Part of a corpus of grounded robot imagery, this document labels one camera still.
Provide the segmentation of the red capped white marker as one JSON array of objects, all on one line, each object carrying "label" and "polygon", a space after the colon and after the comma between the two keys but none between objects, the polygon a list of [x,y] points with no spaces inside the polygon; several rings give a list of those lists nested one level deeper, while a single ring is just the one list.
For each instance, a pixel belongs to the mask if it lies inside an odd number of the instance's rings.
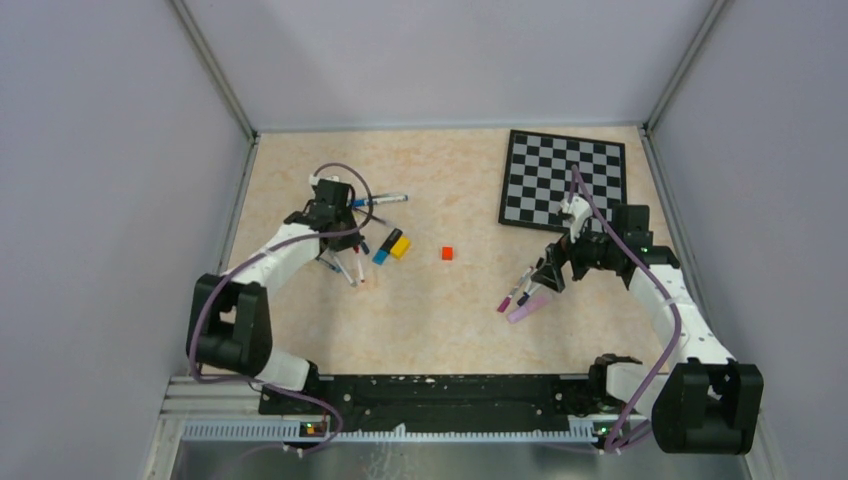
[{"label": "red capped white marker", "polygon": [[359,281],[360,284],[364,284],[366,279],[365,279],[365,270],[364,270],[361,250],[356,248],[354,250],[354,255],[355,255],[355,262],[356,262],[356,267],[357,267],[358,281]]}]

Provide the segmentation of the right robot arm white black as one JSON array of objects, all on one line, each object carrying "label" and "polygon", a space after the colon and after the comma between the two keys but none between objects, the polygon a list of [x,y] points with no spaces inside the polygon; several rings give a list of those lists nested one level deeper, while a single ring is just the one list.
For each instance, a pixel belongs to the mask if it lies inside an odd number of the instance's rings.
[{"label": "right robot arm white black", "polygon": [[651,317],[663,348],[653,366],[615,355],[601,358],[599,374],[586,385],[589,404],[612,412],[616,422],[604,433],[605,451],[633,443],[641,427],[624,433],[630,416],[647,422],[665,453],[745,455],[753,446],[764,379],[754,364],[739,362],[716,338],[690,295],[682,266],[670,247],[657,245],[646,205],[617,205],[601,229],[596,214],[576,196],[560,205],[569,222],[563,236],[549,244],[532,276],[555,292],[565,288],[563,269],[574,281],[591,270],[614,273]]}]

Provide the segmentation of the black capped white marker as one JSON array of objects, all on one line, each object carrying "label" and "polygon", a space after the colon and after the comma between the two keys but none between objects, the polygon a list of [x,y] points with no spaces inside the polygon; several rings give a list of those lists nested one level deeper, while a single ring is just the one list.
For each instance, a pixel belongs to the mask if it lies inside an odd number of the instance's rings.
[{"label": "black capped white marker", "polygon": [[530,282],[526,288],[523,290],[521,297],[519,298],[517,304],[519,306],[523,306],[540,288],[540,285],[535,282]]}]

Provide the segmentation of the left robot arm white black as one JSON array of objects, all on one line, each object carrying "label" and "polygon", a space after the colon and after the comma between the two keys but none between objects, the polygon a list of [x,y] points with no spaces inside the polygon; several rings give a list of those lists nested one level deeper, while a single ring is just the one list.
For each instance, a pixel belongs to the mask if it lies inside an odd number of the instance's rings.
[{"label": "left robot arm white black", "polygon": [[320,386],[309,379],[311,363],[275,346],[270,300],[302,267],[327,250],[359,241],[352,185],[334,177],[313,178],[314,197],[285,218],[277,232],[242,264],[223,274],[203,274],[194,285],[186,340],[192,367],[223,370],[226,378],[283,388],[297,413],[319,404]]}]

